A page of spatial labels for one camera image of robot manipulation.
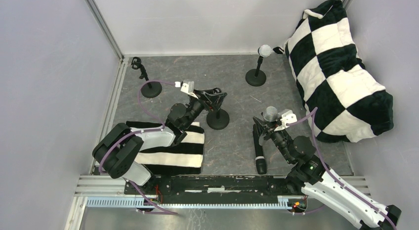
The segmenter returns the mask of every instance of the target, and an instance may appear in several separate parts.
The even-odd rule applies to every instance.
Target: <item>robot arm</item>
[[[152,178],[151,172],[134,160],[138,152],[153,147],[169,147],[179,144],[185,137],[185,130],[194,122],[205,109],[217,111],[227,93],[221,89],[194,90],[193,81],[185,80],[181,84],[181,91],[190,96],[189,103],[177,103],[172,106],[165,123],[165,127],[130,128],[124,123],[117,124],[107,136],[93,150],[93,157],[101,162],[108,150],[122,137],[128,136],[109,154],[103,168],[112,178],[126,178],[139,186],[148,183]]]
[[[285,122],[295,117],[291,112],[280,119],[266,119],[262,121],[253,118],[256,126],[263,130],[260,143],[271,139],[289,164],[295,164],[287,175],[287,188],[294,194],[304,194],[313,197],[335,210],[358,229],[391,230],[390,222],[383,216],[388,216],[396,225],[401,211],[394,205],[380,204],[344,181],[336,172],[322,165],[320,159],[314,155],[313,147],[308,137],[298,136],[292,139],[287,133]]]

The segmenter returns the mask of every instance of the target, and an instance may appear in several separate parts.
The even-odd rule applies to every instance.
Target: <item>white bracket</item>
[[[297,116],[293,113],[292,110],[285,109],[279,113],[281,116],[281,125],[276,127],[274,131],[280,131],[288,128],[289,126],[287,124],[291,124],[294,122],[297,122]]]
[[[198,99],[198,97],[194,94],[194,81],[192,80],[183,80],[183,85],[180,88],[180,91]]]

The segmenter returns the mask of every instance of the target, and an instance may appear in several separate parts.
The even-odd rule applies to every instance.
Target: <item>cable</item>
[[[300,209],[302,211],[305,211],[306,210],[306,209],[301,208],[300,206],[296,206],[296,208],[298,208],[298,209]]]
[[[142,132],[152,132],[152,131],[160,131],[162,129],[165,128],[165,124],[163,121],[161,121],[157,116],[151,114],[150,112],[148,112],[141,104],[141,100],[140,100],[140,93],[141,93],[141,89],[150,82],[159,82],[159,83],[163,83],[163,84],[168,84],[168,85],[175,85],[175,83],[171,83],[171,82],[166,82],[166,81],[161,81],[161,80],[148,80],[146,81],[140,88],[140,90],[138,91],[138,104],[140,105],[141,109],[144,111],[144,113],[146,113],[147,115],[157,119],[160,121],[160,123],[162,124],[161,127],[159,128],[155,128],[155,129],[147,129],[147,130],[138,130],[138,131],[134,131],[134,132],[130,132],[129,134],[124,135],[122,138],[120,138],[118,141],[116,141],[116,143],[114,143],[114,145],[111,146],[111,148],[105,153],[105,155],[103,156],[102,160],[99,163],[99,172],[100,173],[106,173],[106,171],[103,169],[103,163],[105,163],[106,159],[109,157],[109,154],[111,154],[111,152],[119,145],[121,144],[121,142],[123,142],[125,139],[127,139],[128,137],[135,135],[135,134],[140,134]],[[157,204],[155,204],[153,201],[151,201],[149,198],[147,198],[145,196],[145,194],[140,190],[140,188],[137,186],[137,184],[133,181],[128,180],[132,186],[134,186],[134,188],[137,190],[137,192],[151,205],[153,205],[154,207],[156,207],[157,209],[161,210],[162,212],[145,212],[143,211],[144,214],[161,214],[161,215],[177,215],[176,212],[172,212],[169,210],[166,210],[160,206],[158,206]]]
[[[147,130],[138,130],[135,132],[131,132],[125,136],[123,136],[122,138],[120,138],[116,143],[114,143],[114,145],[111,146],[111,148],[105,153],[105,155],[103,156],[102,160],[99,163],[99,172],[100,173],[106,173],[106,171],[103,169],[103,164],[105,163],[106,159],[109,157],[109,154],[111,154],[111,152],[125,139],[127,139],[128,137],[134,135],[134,134],[140,134],[142,132],[153,132],[153,131],[159,131],[165,128],[165,123],[163,121],[161,121],[157,116],[151,114],[150,112],[148,112],[144,106],[141,104],[141,100],[140,100],[140,94],[141,94],[141,89],[147,84],[147,83],[151,83],[151,82],[158,82],[158,83],[163,83],[163,84],[168,84],[168,85],[173,85],[175,86],[175,83],[172,82],[167,82],[167,81],[161,81],[161,80],[148,80],[146,81],[141,87],[140,90],[138,91],[138,95],[137,95],[137,99],[138,99],[138,104],[140,105],[141,109],[144,111],[144,113],[146,113],[147,115],[157,119],[162,126],[155,128],[155,129],[147,129]]]
[[[177,215],[176,212],[172,212],[170,210],[164,209],[162,207],[160,207],[159,205],[155,204],[153,201],[151,201],[149,198],[147,198],[145,196],[145,194],[140,190],[140,188],[138,187],[138,185],[133,182],[128,180],[129,183],[131,183],[131,185],[137,190],[137,192],[151,205],[153,205],[154,207],[156,207],[157,209],[160,209],[162,212],[143,212],[144,214],[166,214],[166,215]]]
[[[308,212],[303,212],[303,213],[296,213],[296,212],[293,212],[292,214],[293,214],[293,215],[306,215],[306,214],[313,214],[313,213],[316,213],[316,212],[318,212],[318,211],[322,210],[325,206],[326,206],[326,205],[322,205],[322,206],[320,206],[319,208],[317,208],[317,209],[313,209],[313,210],[310,210],[310,211],[308,211]]]
[[[158,82],[158,83],[163,83],[163,84],[168,84],[168,85],[172,85],[172,86],[175,86],[175,83],[172,83],[172,82],[167,82],[167,81],[162,81],[162,80],[148,80],[148,81],[146,81],[141,87],[140,87],[140,90],[138,91],[138,94],[137,94],[137,99],[138,99],[138,104],[140,105],[140,107],[141,107],[141,109],[144,111],[144,113],[146,113],[147,115],[149,115],[149,116],[151,116],[151,117],[153,117],[153,118],[155,118],[156,120],[158,120],[161,124],[162,124],[162,129],[164,129],[165,128],[165,123],[159,118],[159,117],[157,117],[157,116],[155,116],[155,115],[153,115],[152,113],[150,113],[148,110],[146,110],[145,108],[144,108],[144,106],[141,104],[141,100],[140,100],[140,94],[141,94],[141,89],[147,84],[147,83],[152,83],[152,82]]]
[[[393,221],[386,215],[384,214],[382,211],[380,211],[379,208],[377,208],[376,206],[374,206],[372,203],[370,203],[369,201],[367,201],[366,199],[364,199],[363,197],[361,197],[360,195],[358,195],[356,192],[354,192],[353,190],[351,190],[350,188],[348,188],[347,186],[344,186],[344,184],[337,178],[335,177],[331,171],[328,169],[324,158],[320,152],[320,149],[317,145],[316,142],[316,136],[314,135],[314,119],[316,117],[316,112],[317,112],[317,107],[314,107],[314,109],[308,114],[306,115],[304,118],[298,120],[297,122],[294,123],[290,123],[290,124],[286,124],[288,126],[294,126],[297,124],[300,124],[301,122],[307,120],[308,118],[310,118],[311,116],[311,137],[313,138],[313,143],[314,143],[314,147],[316,148],[317,151],[317,155],[319,156],[320,162],[322,163],[323,167],[325,168],[326,172],[334,179],[334,181],[336,183],[338,183],[342,188],[344,188],[345,190],[347,190],[349,193],[351,193],[352,195],[354,195],[355,197],[357,197],[358,199],[360,199],[362,202],[364,202],[365,204],[367,204],[369,207],[371,207],[372,209],[374,209],[374,211],[378,212],[380,215],[382,215],[389,223],[390,225],[393,227],[394,230],[397,230],[396,225],[393,223]]]

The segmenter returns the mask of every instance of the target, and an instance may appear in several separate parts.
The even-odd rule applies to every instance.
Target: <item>microphone head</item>
[[[273,122],[278,119],[278,110],[273,106],[268,106],[263,113],[263,119],[268,122]]]
[[[272,49],[271,49],[271,46],[269,46],[269,45],[262,45],[257,50],[257,53],[264,58],[270,56],[271,52],[272,52]]]

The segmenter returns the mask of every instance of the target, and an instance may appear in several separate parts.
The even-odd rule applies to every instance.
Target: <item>white wall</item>
[[[0,0],[0,229],[64,228],[118,59],[84,0]]]
[[[354,0],[347,10],[367,70],[394,96],[394,129],[347,148],[373,198],[401,208],[399,230],[419,225],[418,3]]]
[[[95,1],[125,54],[225,54],[282,44],[325,0]]]

